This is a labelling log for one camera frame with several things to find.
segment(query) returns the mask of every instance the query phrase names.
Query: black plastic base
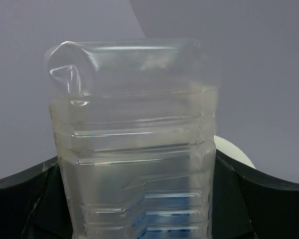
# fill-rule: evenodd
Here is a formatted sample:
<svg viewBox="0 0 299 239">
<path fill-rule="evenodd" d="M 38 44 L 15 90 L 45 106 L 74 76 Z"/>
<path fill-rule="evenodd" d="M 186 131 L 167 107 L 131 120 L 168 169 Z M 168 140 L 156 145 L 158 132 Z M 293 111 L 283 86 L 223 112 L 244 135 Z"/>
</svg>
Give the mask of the black plastic base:
<svg viewBox="0 0 299 239">
<path fill-rule="evenodd" d="M 299 239 L 299 184 L 259 172 L 218 151 L 214 239 Z M 70 239 L 57 158 L 0 180 L 0 239 Z"/>
</svg>

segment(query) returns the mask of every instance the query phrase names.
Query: light purple background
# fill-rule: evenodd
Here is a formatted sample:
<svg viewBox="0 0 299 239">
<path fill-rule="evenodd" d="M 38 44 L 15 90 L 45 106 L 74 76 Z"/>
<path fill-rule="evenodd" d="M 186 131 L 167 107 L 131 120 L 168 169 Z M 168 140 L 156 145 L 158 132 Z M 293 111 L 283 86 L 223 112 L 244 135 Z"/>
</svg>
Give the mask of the light purple background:
<svg viewBox="0 0 299 239">
<path fill-rule="evenodd" d="M 48 48 L 144 36 L 223 49 L 218 135 L 299 182 L 299 0 L 0 0 L 0 178 L 56 155 Z"/>
</svg>

